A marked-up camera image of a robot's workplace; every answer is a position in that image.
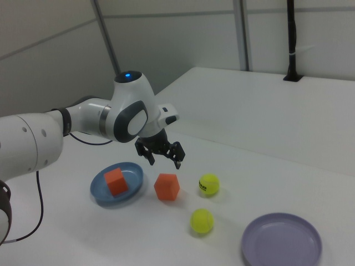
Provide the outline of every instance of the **plate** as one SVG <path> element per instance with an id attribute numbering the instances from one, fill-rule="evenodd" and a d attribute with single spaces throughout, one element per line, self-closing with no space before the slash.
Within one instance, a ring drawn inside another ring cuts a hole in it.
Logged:
<path id="1" fill-rule="evenodd" d="M 252 266 L 315 266 L 322 253 L 322 241 L 306 220 L 292 214 L 271 213 L 247 226 L 242 251 Z"/>
<path id="2" fill-rule="evenodd" d="M 112 196 L 107 186 L 104 174 L 120 168 L 126 180 L 128 190 L 116 196 Z M 111 165 L 99 172 L 91 182 L 90 192 L 98 203 L 118 203 L 134 196 L 143 183 L 143 170 L 133 162 L 120 162 Z"/>

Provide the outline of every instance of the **black cable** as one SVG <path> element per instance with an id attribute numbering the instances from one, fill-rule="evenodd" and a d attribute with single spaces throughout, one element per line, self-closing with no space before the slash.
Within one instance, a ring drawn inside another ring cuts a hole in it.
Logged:
<path id="1" fill-rule="evenodd" d="M 101 145 L 106 145 L 108 143 L 111 143 L 112 140 L 108 141 L 108 142 L 104 142 L 104 143 L 90 143 L 90 142 L 86 142 L 86 141 L 83 141 L 77 137 L 75 137 L 72 133 L 69 133 L 70 136 L 72 136 L 73 138 L 75 138 L 77 141 L 80 141 L 81 143 L 84 143 L 84 144 L 87 144 L 87 145 L 93 145 L 93 146 L 101 146 Z"/>
<path id="2" fill-rule="evenodd" d="M 20 238 L 17 238 L 17 239 L 4 241 L 4 244 L 13 243 L 13 242 L 18 242 L 18 241 L 21 241 L 21 240 L 23 240 L 23 239 L 25 239 L 25 238 L 28 238 L 28 237 L 31 236 L 35 231 L 37 231 L 38 227 L 39 227 L 40 224 L 42 223 L 44 208 L 43 208 L 42 191 L 40 190 L 40 184 L 39 184 L 39 171 L 37 171 L 35 174 L 36 174 L 36 177 L 37 177 L 37 187 L 38 187 L 38 194 L 39 194 L 39 200 L 40 200 L 40 219 L 39 219 L 39 221 L 38 221 L 38 224 L 37 224 L 37 226 L 35 227 L 35 229 L 32 230 L 32 232 L 30 232 L 29 234 L 25 235 L 24 237 L 20 237 Z"/>

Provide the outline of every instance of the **white table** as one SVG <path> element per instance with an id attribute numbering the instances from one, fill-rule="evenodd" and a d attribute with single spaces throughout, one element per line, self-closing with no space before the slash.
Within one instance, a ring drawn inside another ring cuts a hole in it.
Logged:
<path id="1" fill-rule="evenodd" d="M 355 176 L 355 81 L 193 68 L 158 94 L 175 132 Z"/>
<path id="2" fill-rule="evenodd" d="M 2 245 L 1 265 L 242 266 L 244 229 L 272 212 L 301 216 L 316 227 L 323 243 L 320 266 L 353 264 L 353 176 L 167 132 L 168 139 L 180 141 L 186 152 L 179 170 L 161 156 L 150 166 L 137 156 L 134 142 L 97 147 L 65 137 L 59 160 L 40 172 L 43 223 L 28 239 Z M 97 205 L 89 192 L 93 177 L 124 161 L 143 168 L 141 190 L 116 207 Z M 221 181 L 220 192 L 211 198 L 200 195 L 198 188 L 200 176 L 207 172 Z M 177 174 L 181 190 L 176 201 L 157 199 L 153 184 L 159 173 Z M 35 174 L 7 183 L 12 190 L 12 239 L 36 226 L 40 209 Z M 215 217 L 212 232 L 202 238 L 189 226 L 197 208 L 207 208 Z"/>

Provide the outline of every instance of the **white wall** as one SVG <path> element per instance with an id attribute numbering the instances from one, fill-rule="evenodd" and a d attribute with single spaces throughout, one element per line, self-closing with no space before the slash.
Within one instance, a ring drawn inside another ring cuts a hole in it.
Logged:
<path id="1" fill-rule="evenodd" d="M 286 74 L 286 0 L 246 0 L 252 71 Z M 355 80 L 355 1 L 295 1 L 297 72 Z"/>
<path id="2" fill-rule="evenodd" d="M 2 1 L 0 117 L 110 98 L 114 71 L 89 0 Z"/>
<path id="3" fill-rule="evenodd" d="M 158 93 L 192 67 L 240 69 L 232 0 L 99 0 L 122 71 Z"/>

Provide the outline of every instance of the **orange block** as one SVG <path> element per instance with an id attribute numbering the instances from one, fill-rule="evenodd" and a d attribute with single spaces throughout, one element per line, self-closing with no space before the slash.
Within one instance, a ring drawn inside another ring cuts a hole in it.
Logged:
<path id="1" fill-rule="evenodd" d="M 112 196 L 128 190 L 128 186 L 120 168 L 116 168 L 104 174 L 107 186 Z"/>
<path id="2" fill-rule="evenodd" d="M 156 195 L 161 201 L 174 201 L 179 193 L 178 177 L 174 174 L 161 173 L 154 184 Z"/>

